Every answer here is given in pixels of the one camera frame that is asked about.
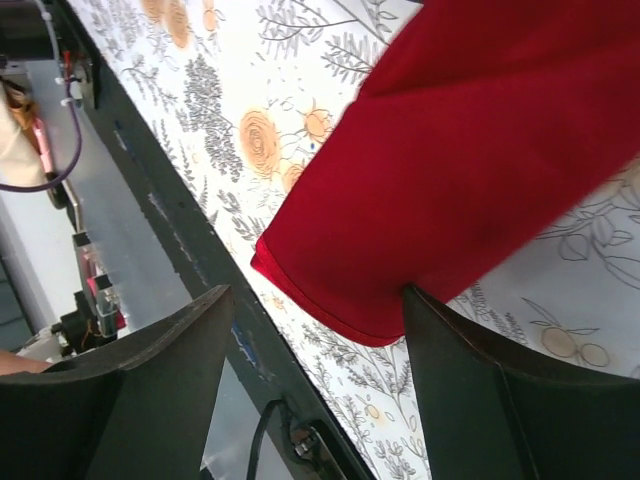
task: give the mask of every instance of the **red sleeve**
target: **red sleeve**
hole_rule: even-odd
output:
[[[252,261],[366,345],[403,334],[404,285],[450,300],[640,151],[640,2],[427,5]]]

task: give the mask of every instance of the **floral print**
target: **floral print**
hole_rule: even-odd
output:
[[[429,478],[405,342],[349,342],[249,265],[258,237],[358,85],[420,7],[406,0],[70,3],[373,475]],[[636,162],[450,306],[558,360],[640,378],[639,238]]]

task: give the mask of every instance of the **fabric fold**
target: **fabric fold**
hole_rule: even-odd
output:
[[[434,0],[264,232],[255,269],[371,346],[447,302],[640,151],[640,3]]]

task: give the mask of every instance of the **floral tablecloth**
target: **floral tablecloth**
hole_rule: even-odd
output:
[[[380,349],[349,342],[249,266],[258,236],[359,83],[420,7],[406,0],[71,4],[374,474],[429,478],[404,341]],[[640,377],[639,236],[640,169],[632,166],[451,306],[548,355]]]

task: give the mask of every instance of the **cable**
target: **cable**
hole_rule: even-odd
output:
[[[271,400],[264,407],[262,414],[260,415],[260,421],[258,422],[258,426],[256,427],[256,431],[253,434],[253,440],[251,441],[251,450],[249,453],[249,466],[247,468],[247,480],[256,480],[256,475],[258,473],[258,463],[260,462],[260,449],[262,447],[262,439],[264,438],[264,434],[267,431],[267,426],[269,425],[269,420],[271,420],[271,416],[276,408],[280,409],[280,433],[282,435],[282,445],[285,448],[285,453],[289,460],[294,463],[308,465],[313,468],[313,462],[310,460],[305,460],[304,458],[300,458],[295,451],[295,445],[291,441],[291,410],[287,406],[287,403],[282,400]]]
[[[52,188],[56,188],[58,185],[61,185],[71,172],[78,164],[78,160],[80,159],[80,153],[82,152],[82,132],[80,131],[80,123],[78,122],[78,115],[76,113],[75,106],[73,104],[73,100],[71,98],[71,83],[72,79],[68,78],[66,72],[64,71],[62,64],[60,62],[60,47],[58,46],[58,39],[56,38],[55,31],[53,30],[53,20],[51,17],[51,13],[49,13],[42,3],[42,0],[34,0],[35,4],[38,6],[40,10],[40,14],[42,19],[47,26],[47,32],[49,34],[49,40],[51,41],[51,48],[53,50],[53,59],[56,62],[56,66],[60,70],[62,78],[65,79],[65,100],[66,105],[69,107],[69,112],[71,113],[71,120],[73,122],[73,128],[76,134],[76,150],[71,159],[71,163],[65,168],[54,180],[50,182],[43,183],[42,185],[36,185],[33,187],[18,187],[15,185],[7,185],[4,183],[0,183],[0,190],[5,192],[14,192],[14,193],[35,193],[35,192],[44,192],[50,190]]]

